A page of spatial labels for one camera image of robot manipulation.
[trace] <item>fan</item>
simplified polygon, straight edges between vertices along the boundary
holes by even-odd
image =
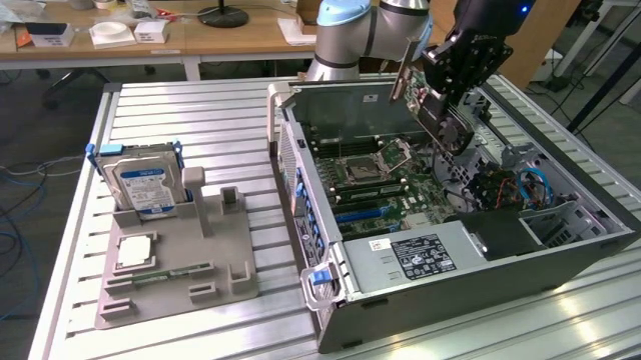
[[[455,156],[461,155],[464,150],[471,145],[475,131],[469,125],[448,114],[439,123],[437,139],[444,150],[451,152]]]

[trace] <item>green circuit board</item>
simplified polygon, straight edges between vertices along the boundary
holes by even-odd
[[[441,224],[456,213],[424,159],[401,139],[377,153],[316,159],[334,216],[385,209],[383,216],[338,222],[345,240]]]
[[[425,80],[425,74],[421,70],[412,71],[411,81],[405,90],[405,101],[408,108],[415,115],[420,112],[420,104],[424,101],[425,94],[428,93],[428,81]]]

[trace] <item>power supply label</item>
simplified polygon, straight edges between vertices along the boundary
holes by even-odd
[[[411,280],[457,269],[451,254],[436,234],[392,243],[392,249]]]
[[[143,214],[169,212],[177,205],[172,189],[164,185],[165,169],[145,169],[121,174],[134,208]]]

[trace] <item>black lamp base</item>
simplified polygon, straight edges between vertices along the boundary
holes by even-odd
[[[208,13],[200,15],[198,19],[205,25],[214,26],[216,28],[238,28],[250,22],[250,15],[236,7],[225,7],[225,13],[221,12],[220,7],[206,7],[200,12]]]

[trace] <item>gray fixture stand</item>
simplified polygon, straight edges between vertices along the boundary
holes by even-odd
[[[204,197],[205,170],[182,171],[194,201],[178,216],[141,221],[135,211],[114,213],[97,329],[110,329],[188,311],[252,299],[260,294],[250,221],[237,187]],[[125,239],[146,236],[150,257],[119,265]]]

